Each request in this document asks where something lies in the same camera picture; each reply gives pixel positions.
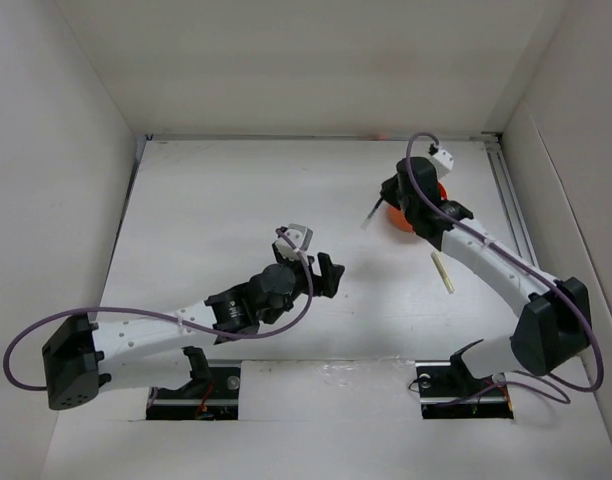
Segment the yellow highlighter pen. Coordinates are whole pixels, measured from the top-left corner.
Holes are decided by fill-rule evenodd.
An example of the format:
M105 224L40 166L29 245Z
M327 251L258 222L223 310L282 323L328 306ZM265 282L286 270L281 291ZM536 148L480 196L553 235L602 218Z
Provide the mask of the yellow highlighter pen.
M440 255L437 251L433 251L431 253L431 259L432 262L440 276L440 279L442 280L442 283L445 286L445 289L447 290L448 294L453 294L455 292L455 288L454 285L451 281L451 278L448 274L448 271L445 267L445 265L442 262L442 259L440 258Z

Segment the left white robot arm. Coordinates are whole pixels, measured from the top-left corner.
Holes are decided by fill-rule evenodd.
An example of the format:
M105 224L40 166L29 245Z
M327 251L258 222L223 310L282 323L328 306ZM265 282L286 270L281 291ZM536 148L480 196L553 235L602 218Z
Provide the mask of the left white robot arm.
M345 272L325 253L292 251L275 259L248 281L171 314L112 308L129 316L122 324L97 324L82 309L59 315L61 325L42 348L50 409L85 404L106 385L118 389L130 362L176 349L189 362L177 368L174 384L187 396L202 394L209 373L201 344L263 339L261 325L273 325L299 296L333 298Z

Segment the green-capped pen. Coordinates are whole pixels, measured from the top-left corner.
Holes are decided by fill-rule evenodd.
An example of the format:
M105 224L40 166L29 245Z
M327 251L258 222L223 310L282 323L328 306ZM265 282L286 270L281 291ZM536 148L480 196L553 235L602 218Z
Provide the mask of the green-capped pen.
M369 213L367 214L367 216L365 217L365 219L363 220L362 224L361 224L361 229L362 230L367 230L371 221L373 220L374 216L376 215L376 213L378 212L380 206L383 203L383 198L379 197L378 200L376 201L376 203L374 204L374 206L371 208L371 210L369 211Z

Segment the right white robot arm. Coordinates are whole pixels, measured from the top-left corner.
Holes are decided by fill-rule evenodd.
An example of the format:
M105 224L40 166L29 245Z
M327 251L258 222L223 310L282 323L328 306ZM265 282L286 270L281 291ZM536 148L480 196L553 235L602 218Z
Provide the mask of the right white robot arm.
M470 210L444 199L427 158L400 160L380 195L403 213L417 236L467 267L517 317L513 332L478 340L453 355L448 381L454 390L469 394L485 377L519 369L545 376L590 346L585 285L533 269L490 235Z

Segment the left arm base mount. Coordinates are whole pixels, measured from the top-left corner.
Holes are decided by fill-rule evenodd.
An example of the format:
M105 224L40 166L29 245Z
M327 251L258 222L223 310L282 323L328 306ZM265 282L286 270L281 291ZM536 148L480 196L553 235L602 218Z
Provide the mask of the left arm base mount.
M178 389L152 387L145 409L151 421L236 421L242 363L208 360L199 347L182 350L188 379Z

